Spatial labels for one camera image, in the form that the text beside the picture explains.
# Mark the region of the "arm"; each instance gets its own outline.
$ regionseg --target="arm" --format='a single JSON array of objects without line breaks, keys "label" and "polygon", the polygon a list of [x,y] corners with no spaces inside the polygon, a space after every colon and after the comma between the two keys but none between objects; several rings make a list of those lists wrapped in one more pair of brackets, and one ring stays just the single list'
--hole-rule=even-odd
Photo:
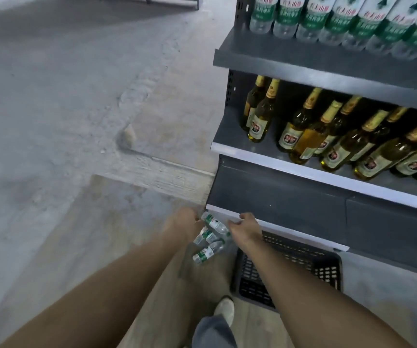
[{"label": "arm", "polygon": [[251,213],[229,222],[233,239],[252,259],[296,348],[410,348],[370,310],[309,274],[263,242]]},{"label": "arm", "polygon": [[203,227],[190,208],[163,231],[93,274],[25,324],[0,348],[116,347],[166,266]]}]

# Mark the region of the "gray metal frame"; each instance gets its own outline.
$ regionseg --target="gray metal frame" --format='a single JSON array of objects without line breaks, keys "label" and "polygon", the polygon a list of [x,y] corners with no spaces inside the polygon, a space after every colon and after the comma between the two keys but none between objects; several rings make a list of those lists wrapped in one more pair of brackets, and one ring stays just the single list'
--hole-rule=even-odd
[{"label": "gray metal frame", "polygon": [[253,34],[253,4],[238,0],[235,26],[215,51],[214,65],[417,109],[417,61]]}]

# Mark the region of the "gray metal shelf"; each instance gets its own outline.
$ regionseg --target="gray metal shelf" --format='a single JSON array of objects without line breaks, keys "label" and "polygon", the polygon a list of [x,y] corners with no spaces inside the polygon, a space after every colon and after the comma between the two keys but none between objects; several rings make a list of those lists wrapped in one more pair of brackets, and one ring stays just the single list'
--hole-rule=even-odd
[{"label": "gray metal shelf", "polygon": [[294,164],[288,154],[281,152],[276,146],[277,132],[281,130],[276,120],[273,120],[261,143],[252,143],[239,126],[241,113],[240,109],[226,106],[225,114],[212,142],[212,151],[309,180],[417,208],[417,181],[413,178],[401,179],[386,171],[373,180],[365,182],[354,176],[351,166],[343,166],[335,173],[330,173],[321,168],[320,161],[315,157],[304,165]]},{"label": "gray metal shelf", "polygon": [[225,156],[207,205],[250,211],[260,225],[338,242],[349,252],[417,272],[417,210],[404,205]]},{"label": "gray metal shelf", "polygon": [[213,64],[417,109],[417,61],[231,29]]}]

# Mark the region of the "hand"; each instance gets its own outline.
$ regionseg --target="hand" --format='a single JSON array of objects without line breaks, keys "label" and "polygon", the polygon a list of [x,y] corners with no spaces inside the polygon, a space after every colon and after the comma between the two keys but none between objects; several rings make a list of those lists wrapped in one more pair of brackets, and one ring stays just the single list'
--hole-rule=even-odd
[{"label": "hand", "polygon": [[193,242],[203,227],[204,222],[199,220],[194,209],[183,207],[167,218],[164,234],[169,241],[177,240],[185,245]]},{"label": "hand", "polygon": [[263,241],[262,230],[252,213],[242,213],[239,215],[239,218],[242,221],[237,224],[233,221],[228,221],[228,227],[236,244],[247,253],[250,245],[258,240]]}]

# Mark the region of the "black plastic basket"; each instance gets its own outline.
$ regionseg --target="black plastic basket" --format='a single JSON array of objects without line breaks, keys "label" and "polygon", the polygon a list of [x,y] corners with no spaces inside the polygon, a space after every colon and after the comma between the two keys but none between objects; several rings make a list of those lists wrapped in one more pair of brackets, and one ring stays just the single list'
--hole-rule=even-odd
[{"label": "black plastic basket", "polygon": [[[275,250],[283,253],[288,260],[303,266],[322,281],[328,282],[330,286],[342,291],[341,258],[336,253],[295,242],[269,232],[262,233],[263,240],[270,243]],[[238,251],[236,257],[231,291],[235,297],[276,311],[255,265],[241,250]]]}]

